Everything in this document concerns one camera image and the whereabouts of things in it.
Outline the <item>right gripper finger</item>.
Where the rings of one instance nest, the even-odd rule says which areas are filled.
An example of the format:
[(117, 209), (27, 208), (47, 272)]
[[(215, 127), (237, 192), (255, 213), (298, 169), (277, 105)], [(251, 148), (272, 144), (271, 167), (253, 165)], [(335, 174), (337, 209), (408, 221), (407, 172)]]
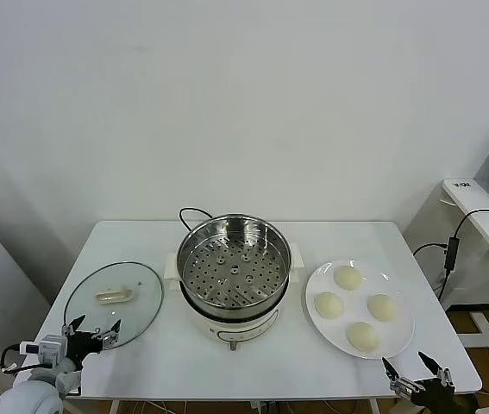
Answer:
[(393, 365), (386, 359), (382, 358), (386, 376), (390, 381), (390, 389), (396, 395), (412, 395), (417, 391), (417, 384), (413, 381), (400, 377)]
[(418, 356), (422, 363), (432, 374), (431, 378), (421, 379), (417, 383), (424, 389), (454, 389), (451, 372), (448, 368), (441, 367), (433, 358), (419, 351)]

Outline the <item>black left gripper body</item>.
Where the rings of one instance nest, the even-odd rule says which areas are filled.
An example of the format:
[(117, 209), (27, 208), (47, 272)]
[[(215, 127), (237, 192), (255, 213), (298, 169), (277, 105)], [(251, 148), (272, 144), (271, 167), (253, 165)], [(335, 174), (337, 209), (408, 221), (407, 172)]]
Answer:
[(99, 354), (103, 342), (92, 332), (77, 331), (67, 338), (66, 358), (75, 366), (76, 371), (83, 369), (83, 361), (89, 354)]

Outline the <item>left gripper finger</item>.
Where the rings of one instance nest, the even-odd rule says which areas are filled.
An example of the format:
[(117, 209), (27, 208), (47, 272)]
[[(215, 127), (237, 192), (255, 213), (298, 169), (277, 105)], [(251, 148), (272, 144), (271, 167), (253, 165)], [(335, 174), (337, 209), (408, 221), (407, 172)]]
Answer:
[(66, 337), (73, 336), (77, 332), (79, 326), (84, 320), (85, 320), (85, 315), (81, 315), (80, 317), (73, 319), (68, 324), (64, 324), (62, 326), (62, 335)]
[(119, 340), (122, 320), (118, 319), (109, 329), (96, 329), (95, 338), (102, 343), (103, 349), (114, 348)]

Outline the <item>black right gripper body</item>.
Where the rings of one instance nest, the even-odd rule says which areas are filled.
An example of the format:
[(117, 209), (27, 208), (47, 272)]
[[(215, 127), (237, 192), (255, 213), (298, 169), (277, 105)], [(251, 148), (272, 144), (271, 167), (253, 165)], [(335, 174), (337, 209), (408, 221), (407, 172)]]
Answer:
[(455, 388), (445, 386), (438, 378), (421, 379), (415, 382), (418, 389), (411, 393), (414, 405), (427, 407), (430, 411), (459, 411), (461, 406), (454, 400)]

